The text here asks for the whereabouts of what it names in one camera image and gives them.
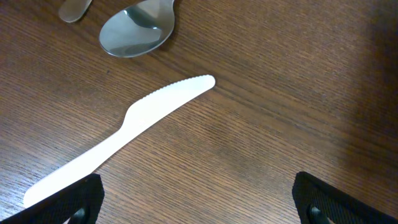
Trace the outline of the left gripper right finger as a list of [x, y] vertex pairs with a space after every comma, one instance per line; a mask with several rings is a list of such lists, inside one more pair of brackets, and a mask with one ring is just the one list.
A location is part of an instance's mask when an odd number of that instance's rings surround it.
[[292, 196], [302, 223], [397, 224], [394, 217], [362, 203], [307, 172], [296, 174]]

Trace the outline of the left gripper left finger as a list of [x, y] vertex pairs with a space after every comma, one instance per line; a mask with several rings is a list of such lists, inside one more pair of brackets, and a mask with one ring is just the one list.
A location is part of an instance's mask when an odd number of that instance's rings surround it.
[[29, 208], [2, 220], [1, 224], [95, 224], [103, 199], [104, 188], [100, 175], [90, 174]]

